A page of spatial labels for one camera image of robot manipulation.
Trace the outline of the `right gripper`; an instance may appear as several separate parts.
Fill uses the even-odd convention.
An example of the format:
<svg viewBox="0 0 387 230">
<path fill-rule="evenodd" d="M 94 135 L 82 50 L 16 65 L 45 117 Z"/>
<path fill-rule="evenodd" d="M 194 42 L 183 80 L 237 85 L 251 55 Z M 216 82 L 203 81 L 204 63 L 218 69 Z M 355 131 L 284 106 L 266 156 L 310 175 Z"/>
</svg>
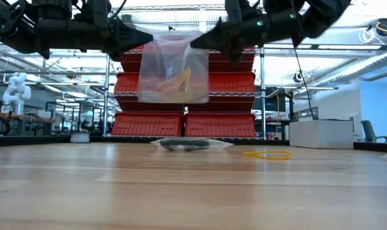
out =
<svg viewBox="0 0 387 230">
<path fill-rule="evenodd" d="M 191 47 L 196 49 L 216 50 L 226 56 L 233 63 L 241 60 L 242 50 L 233 49 L 226 45 L 231 38 L 239 36 L 241 32 L 242 8 L 245 2 L 242 0 L 225 0 L 227 20 L 220 17 L 216 26 L 207 33 L 200 35 L 191 42 Z M 244 46 L 261 46 L 270 42 L 271 20 L 267 13 L 250 14 L 244 18 Z"/>
</svg>

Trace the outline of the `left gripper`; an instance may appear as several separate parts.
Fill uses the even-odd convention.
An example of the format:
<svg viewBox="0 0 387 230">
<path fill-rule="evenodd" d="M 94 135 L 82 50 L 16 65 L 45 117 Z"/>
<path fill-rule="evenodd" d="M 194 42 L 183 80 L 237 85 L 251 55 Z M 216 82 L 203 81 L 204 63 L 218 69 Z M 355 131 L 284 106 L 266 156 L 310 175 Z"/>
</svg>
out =
<svg viewBox="0 0 387 230">
<path fill-rule="evenodd" d="M 120 18 L 112 19 L 109 1 L 83 1 L 80 13 L 72 14 L 76 1 L 32 0 L 36 10 L 31 52 L 48 53 L 49 49 L 102 50 L 113 61 L 121 61 L 125 52 L 151 42 L 153 35 L 128 27 Z M 112 40 L 114 37 L 134 40 Z"/>
</svg>

